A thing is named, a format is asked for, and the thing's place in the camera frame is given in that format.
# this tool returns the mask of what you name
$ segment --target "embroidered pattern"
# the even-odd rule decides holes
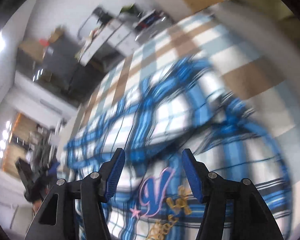
[[[143,182],[139,193],[139,202],[148,210],[142,217],[153,217],[160,211],[166,188],[174,172],[172,168],[168,167],[161,172],[158,180],[150,177]]]
[[[181,209],[184,209],[186,215],[190,215],[192,213],[190,207],[187,204],[187,199],[191,191],[186,191],[184,186],[178,187],[178,196],[179,198],[176,200],[176,204],[174,204],[172,198],[167,198],[168,206],[173,210],[173,212],[178,215]],[[170,229],[174,226],[175,223],[178,222],[178,218],[175,218],[173,215],[168,216],[168,223],[161,224],[160,221],[157,221],[155,225],[150,229],[149,234],[146,240],[164,240],[165,236],[170,232]]]

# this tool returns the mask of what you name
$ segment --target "clothes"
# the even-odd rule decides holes
[[[48,170],[48,175],[54,175],[58,172],[58,167],[60,166],[60,163],[57,161],[53,161],[51,163],[51,168]]]
[[[293,188],[290,240],[297,240],[300,238],[300,50],[275,23],[246,5],[227,1],[213,6],[211,10],[218,20],[227,24],[274,64],[277,70],[275,75],[268,78],[268,82],[276,83],[275,78],[283,77],[281,83],[276,83],[272,88],[266,88],[254,97],[248,96],[248,102],[256,109],[255,115],[260,117],[259,121],[275,137],[289,166]],[[226,58],[225,61],[231,62],[231,59]],[[247,98],[244,94],[252,91],[254,82],[262,84],[256,73],[239,74],[240,70],[247,73],[247,68],[243,66],[232,71],[233,84],[240,85],[239,88],[235,89],[225,80],[241,99]],[[271,66],[262,69],[261,73],[266,74],[268,69]]]
[[[33,159],[33,150],[29,149],[27,151],[27,154],[26,154],[26,161],[27,161],[27,163],[31,164],[32,163],[32,159]]]
[[[69,141],[60,162],[83,179],[116,148],[124,148],[117,192],[103,205],[109,231],[119,239],[195,239],[204,205],[193,198],[182,169],[184,148],[226,179],[250,178],[275,218],[283,218],[282,233],[288,236],[290,179],[276,143],[247,119],[250,114],[216,77],[209,60],[186,57],[146,77],[96,115]],[[259,148],[249,153],[251,143]],[[76,210],[82,225],[80,201]],[[229,202],[226,234],[230,214]],[[82,227],[80,238],[85,239]]]

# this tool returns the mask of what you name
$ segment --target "blue cloth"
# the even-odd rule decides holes
[[[75,171],[76,179],[83,179],[109,161],[117,147],[124,148],[126,163],[122,180],[115,196],[103,204],[110,233],[124,240],[145,239],[154,221],[167,221],[170,214],[175,215],[178,222],[165,239],[188,239],[189,230],[198,230],[204,204],[189,197],[187,204],[192,212],[186,215],[183,211],[175,214],[166,203],[169,197],[173,200],[179,197],[180,185],[187,185],[181,152],[197,136],[200,146],[191,149],[195,157],[201,161],[210,150],[218,148],[215,157],[218,156],[223,165],[215,171],[225,179],[254,181],[257,177],[251,171],[254,165],[275,165],[278,172],[256,187],[275,218],[287,218],[284,236],[288,237],[291,184],[275,141],[249,118],[251,111],[241,100],[225,89],[210,94],[204,91],[201,85],[204,75],[213,72],[207,59],[185,57],[160,71],[142,80],[113,108],[95,116],[68,142],[63,153],[62,161]],[[219,96],[212,104],[208,98],[215,93]],[[221,121],[216,118],[219,113],[224,115]],[[245,144],[258,138],[272,154],[251,161]],[[85,239],[80,201],[76,202],[76,210],[81,225],[80,238]],[[225,228],[230,226],[231,210],[229,202]]]
[[[48,170],[49,175],[57,174],[57,168],[59,167],[59,162],[53,162],[51,168]]]

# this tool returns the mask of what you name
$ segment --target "plaid bedsheet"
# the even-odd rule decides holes
[[[172,71],[171,66],[177,59],[198,52],[203,52],[209,59],[214,71],[221,75],[230,90],[256,108],[255,118],[277,138],[279,147],[275,146],[273,140],[269,144],[264,139],[269,138],[269,135],[260,126],[258,131],[242,132],[240,128],[236,131],[238,134],[226,134],[222,138],[219,134],[220,127],[211,126],[201,131],[202,125],[213,116],[214,106],[206,104],[204,114],[199,114],[204,118],[194,122],[187,113],[196,107],[201,108],[195,104],[195,100],[191,104],[186,101],[187,90],[178,97],[176,91],[182,86],[176,87],[174,82],[170,82],[171,87],[165,87],[167,90],[171,88],[171,94],[157,98],[156,102],[146,103],[147,98],[155,98],[154,94],[147,94],[150,88],[164,83],[162,81]],[[196,78],[205,76],[203,70],[197,71],[201,74],[196,73]],[[190,80],[198,82],[200,78],[196,80],[194,76],[188,80],[189,83]],[[202,102],[207,101],[205,90],[211,92],[211,85],[207,84],[207,80],[196,84],[201,88],[201,92],[198,90],[197,93],[201,93]],[[220,91],[222,84],[217,84],[214,89]],[[101,163],[107,161],[117,147],[128,146],[128,149],[133,150],[128,153],[128,162],[120,178],[117,193],[111,203],[104,206],[110,233],[120,239],[146,239],[149,236],[155,238],[158,234],[154,232],[160,232],[163,224],[170,223],[173,226],[168,227],[169,232],[162,233],[165,239],[192,239],[199,228],[204,207],[188,191],[189,186],[181,169],[180,149],[189,147],[209,170],[234,180],[251,178],[287,238],[291,230],[293,207],[289,193],[290,179],[282,159],[278,158],[281,156],[278,148],[282,149],[286,157],[287,144],[282,138],[300,124],[294,122],[293,114],[287,109],[286,101],[282,99],[283,92],[289,102],[288,106],[296,109],[298,105],[291,94],[287,93],[289,90],[284,78],[269,61],[216,20],[198,13],[160,33],[104,78],[91,96],[83,128],[68,143],[61,162],[73,169],[76,179],[82,179],[90,172],[98,170]],[[138,111],[133,109],[134,104],[142,105],[143,113],[156,113],[155,121],[149,121],[147,116],[137,118]],[[129,109],[131,112],[124,113],[119,109]],[[119,120],[121,123],[118,119],[111,121],[114,116],[122,117]],[[171,127],[174,128],[171,133],[166,131],[168,124],[176,126]],[[210,141],[205,140],[203,143],[203,138],[210,138]],[[177,199],[186,201],[187,205],[182,208],[174,205]]]

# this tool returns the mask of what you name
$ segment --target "blue plaid blanket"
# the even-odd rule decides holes
[[[276,142],[252,111],[223,84],[206,58],[185,57],[131,88],[111,109],[90,119],[68,142],[61,164],[68,181],[83,179],[118,147],[126,163],[117,192],[103,205],[119,239],[195,239],[205,206],[192,196],[181,163],[190,148],[226,179],[250,178],[276,219],[291,228],[291,183]],[[224,237],[232,203],[227,203]],[[80,239],[85,239],[76,202]]]

